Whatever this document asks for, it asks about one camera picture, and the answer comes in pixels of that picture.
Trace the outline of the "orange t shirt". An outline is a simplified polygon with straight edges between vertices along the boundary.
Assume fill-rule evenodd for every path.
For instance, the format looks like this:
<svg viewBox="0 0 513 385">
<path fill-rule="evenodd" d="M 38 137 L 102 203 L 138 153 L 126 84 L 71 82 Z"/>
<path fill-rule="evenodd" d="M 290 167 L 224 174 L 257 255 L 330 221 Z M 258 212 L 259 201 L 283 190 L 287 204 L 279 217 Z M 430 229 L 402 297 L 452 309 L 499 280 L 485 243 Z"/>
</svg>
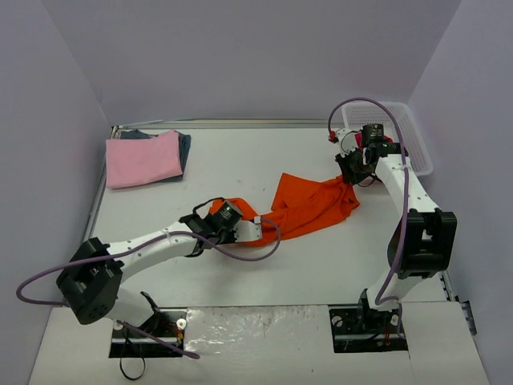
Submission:
<svg viewBox="0 0 513 385">
<path fill-rule="evenodd" d="M 288 173 L 281 175 L 271 211 L 261 217 L 272 224 L 262 225 L 263 236 L 249 247 L 270 245 L 280 234 L 283 240 L 337 225 L 360 205 L 353 186 L 341 176 L 318 182 Z"/>
</svg>

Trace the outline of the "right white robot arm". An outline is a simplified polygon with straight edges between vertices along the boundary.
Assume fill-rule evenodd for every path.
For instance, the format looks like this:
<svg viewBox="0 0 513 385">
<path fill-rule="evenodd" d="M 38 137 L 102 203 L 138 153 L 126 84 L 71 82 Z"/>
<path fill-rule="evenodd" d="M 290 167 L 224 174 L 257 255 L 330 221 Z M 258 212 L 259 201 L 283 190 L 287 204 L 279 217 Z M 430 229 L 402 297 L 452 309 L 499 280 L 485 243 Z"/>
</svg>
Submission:
<svg viewBox="0 0 513 385">
<path fill-rule="evenodd" d="M 355 312 L 357 325 L 373 331 L 383 324 L 385 312 L 399 312 L 402 299 L 415 286 L 448 268 L 458 222 L 454 213 L 429 197 L 403 141 L 389 139 L 381 124 L 367 124 L 359 131 L 342 129 L 330 138 L 339 146 L 335 160 L 343 181 L 380 181 L 399 214 L 387 246 L 388 266 L 362 292 Z"/>
</svg>

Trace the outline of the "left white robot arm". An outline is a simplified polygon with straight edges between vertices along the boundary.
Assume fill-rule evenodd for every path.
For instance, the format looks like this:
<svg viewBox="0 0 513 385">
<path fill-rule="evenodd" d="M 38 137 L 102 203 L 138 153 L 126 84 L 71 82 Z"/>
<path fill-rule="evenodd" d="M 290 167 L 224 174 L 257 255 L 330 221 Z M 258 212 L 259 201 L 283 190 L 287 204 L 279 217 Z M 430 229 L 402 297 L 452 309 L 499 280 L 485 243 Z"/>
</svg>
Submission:
<svg viewBox="0 0 513 385">
<path fill-rule="evenodd" d="M 156 333 L 161 315 L 148 294 L 124 289 L 128 279 L 175 257 L 197 257 L 204 249 L 236 241 L 242 212 L 231 202 L 200 217 L 192 213 L 135 239 L 103 243 L 93 237 L 81 244 L 56 280 L 67 305 L 82 325 L 102 318 L 127 322 L 143 335 Z"/>
</svg>

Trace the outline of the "red t shirt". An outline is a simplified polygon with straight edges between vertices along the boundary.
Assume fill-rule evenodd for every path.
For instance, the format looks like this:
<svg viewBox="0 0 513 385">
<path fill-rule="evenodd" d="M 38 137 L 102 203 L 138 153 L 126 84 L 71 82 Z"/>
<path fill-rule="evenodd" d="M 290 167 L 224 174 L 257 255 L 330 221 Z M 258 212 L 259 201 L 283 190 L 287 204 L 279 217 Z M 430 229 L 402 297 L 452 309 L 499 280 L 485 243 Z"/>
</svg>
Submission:
<svg viewBox="0 0 513 385">
<path fill-rule="evenodd" d="M 362 133 L 361 132 L 357 132 L 355 135 L 354 135 L 354 139 L 357 143 L 357 147 L 362 150 L 364 147 L 362 145 Z M 388 136 L 383 136 L 383 141 L 386 141 L 386 142 L 390 142 L 392 143 L 393 142 L 393 139 L 388 137 Z"/>
</svg>

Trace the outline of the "white plastic basket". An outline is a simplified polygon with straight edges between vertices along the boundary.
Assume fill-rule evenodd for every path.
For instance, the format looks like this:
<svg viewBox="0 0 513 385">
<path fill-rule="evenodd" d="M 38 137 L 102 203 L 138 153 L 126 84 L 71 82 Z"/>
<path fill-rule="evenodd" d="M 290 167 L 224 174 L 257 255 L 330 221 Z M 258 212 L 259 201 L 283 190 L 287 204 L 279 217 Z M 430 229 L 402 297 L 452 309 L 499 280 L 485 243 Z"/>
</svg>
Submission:
<svg viewBox="0 0 513 385">
<path fill-rule="evenodd" d="M 381 104 L 397 120 L 415 174 L 429 176 L 433 172 L 433 164 L 411 110 L 404 103 L 381 101 Z M 353 130 L 366 124 L 382 124 L 385 135 L 398 142 L 397 132 L 391 118 L 380 107 L 372 103 L 355 101 L 345 104 L 341 107 L 341 116 L 345 127 Z"/>
</svg>

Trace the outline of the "dark blue folded t shirt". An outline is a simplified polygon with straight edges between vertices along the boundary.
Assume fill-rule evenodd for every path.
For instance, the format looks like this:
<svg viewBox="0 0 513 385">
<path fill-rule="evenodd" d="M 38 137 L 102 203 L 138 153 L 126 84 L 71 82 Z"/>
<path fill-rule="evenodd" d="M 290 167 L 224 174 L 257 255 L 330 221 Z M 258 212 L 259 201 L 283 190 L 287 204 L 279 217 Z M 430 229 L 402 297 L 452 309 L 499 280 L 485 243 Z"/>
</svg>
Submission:
<svg viewBox="0 0 513 385">
<path fill-rule="evenodd" d="M 179 141 L 179 156 L 180 156 L 180 167 L 182 169 L 182 173 L 178 176 L 170 176 L 165 179 L 157 180 L 156 183 L 171 183 L 171 182 L 180 182 L 184 178 L 184 172 L 186 169 L 188 156 L 190 147 L 192 144 L 192 137 L 190 135 L 185 135 L 182 132 L 177 132 L 178 141 Z M 120 140 L 149 140 L 156 138 L 158 135 L 150 135 L 145 132 L 140 131 L 139 129 L 134 129 L 130 131 L 123 131 L 119 134 Z"/>
</svg>

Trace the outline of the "pink folded t shirt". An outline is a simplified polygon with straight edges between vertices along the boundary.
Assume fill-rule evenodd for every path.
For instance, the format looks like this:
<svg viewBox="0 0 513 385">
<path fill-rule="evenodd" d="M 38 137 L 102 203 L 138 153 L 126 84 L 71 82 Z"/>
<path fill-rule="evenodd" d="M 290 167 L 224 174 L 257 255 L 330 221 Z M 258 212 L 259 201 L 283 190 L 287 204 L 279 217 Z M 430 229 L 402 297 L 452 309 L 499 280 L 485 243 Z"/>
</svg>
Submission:
<svg viewBox="0 0 513 385">
<path fill-rule="evenodd" d="M 109 189 L 132 188 L 182 176 L 180 135 L 169 131 L 149 139 L 106 140 Z"/>
</svg>

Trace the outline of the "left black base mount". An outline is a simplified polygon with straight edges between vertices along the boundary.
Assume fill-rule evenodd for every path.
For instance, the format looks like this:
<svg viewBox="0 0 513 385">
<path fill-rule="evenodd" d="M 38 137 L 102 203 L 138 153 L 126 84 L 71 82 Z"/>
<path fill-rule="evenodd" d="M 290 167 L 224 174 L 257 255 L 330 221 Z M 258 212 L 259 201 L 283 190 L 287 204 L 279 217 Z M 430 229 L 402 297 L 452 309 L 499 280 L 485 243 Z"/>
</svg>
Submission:
<svg viewBox="0 0 513 385">
<path fill-rule="evenodd" d="M 184 349 L 184 330 L 181 330 L 176 322 L 183 324 L 187 322 L 187 311 L 180 308 L 162 309 L 165 319 L 159 321 L 158 324 L 146 323 L 142 326 L 143 330 L 172 344 L 176 348 Z M 125 359 L 125 358 L 181 358 L 182 353 L 176 352 L 165 347 L 151 338 L 140 335 L 133 330 L 127 329 L 118 322 L 114 323 L 111 332 L 111 344 L 109 349 L 109 359 Z"/>
</svg>

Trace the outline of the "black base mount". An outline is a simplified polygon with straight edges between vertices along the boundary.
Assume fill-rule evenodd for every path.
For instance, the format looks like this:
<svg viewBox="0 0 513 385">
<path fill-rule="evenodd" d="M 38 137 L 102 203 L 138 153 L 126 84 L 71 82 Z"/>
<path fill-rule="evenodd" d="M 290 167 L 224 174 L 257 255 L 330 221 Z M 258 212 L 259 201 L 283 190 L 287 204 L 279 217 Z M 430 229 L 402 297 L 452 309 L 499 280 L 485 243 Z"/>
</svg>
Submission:
<svg viewBox="0 0 513 385">
<path fill-rule="evenodd" d="M 408 351 L 404 329 L 398 330 L 398 312 L 364 311 L 357 305 L 329 307 L 335 354 Z"/>
<path fill-rule="evenodd" d="M 184 330 L 181 330 L 176 322 L 183 324 L 187 322 L 187 311 L 180 308 L 162 309 L 165 319 L 159 321 L 158 324 L 146 323 L 142 326 L 143 330 L 172 344 L 176 348 L 184 349 Z M 125 359 L 125 358 L 181 358 L 182 353 L 176 352 L 165 347 L 151 338 L 140 335 L 133 330 L 127 329 L 118 322 L 114 323 L 111 332 L 111 344 L 109 349 L 109 359 Z"/>
</svg>

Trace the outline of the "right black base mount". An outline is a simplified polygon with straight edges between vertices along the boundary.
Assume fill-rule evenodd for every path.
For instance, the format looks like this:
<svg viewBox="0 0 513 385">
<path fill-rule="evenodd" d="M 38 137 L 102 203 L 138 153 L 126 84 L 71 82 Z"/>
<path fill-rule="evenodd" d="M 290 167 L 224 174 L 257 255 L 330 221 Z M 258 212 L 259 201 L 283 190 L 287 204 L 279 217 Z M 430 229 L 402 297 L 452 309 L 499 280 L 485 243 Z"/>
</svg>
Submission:
<svg viewBox="0 0 513 385">
<path fill-rule="evenodd" d="M 404 329 L 398 330 L 398 312 L 364 311 L 357 305 L 329 307 L 335 354 L 408 351 Z"/>
</svg>

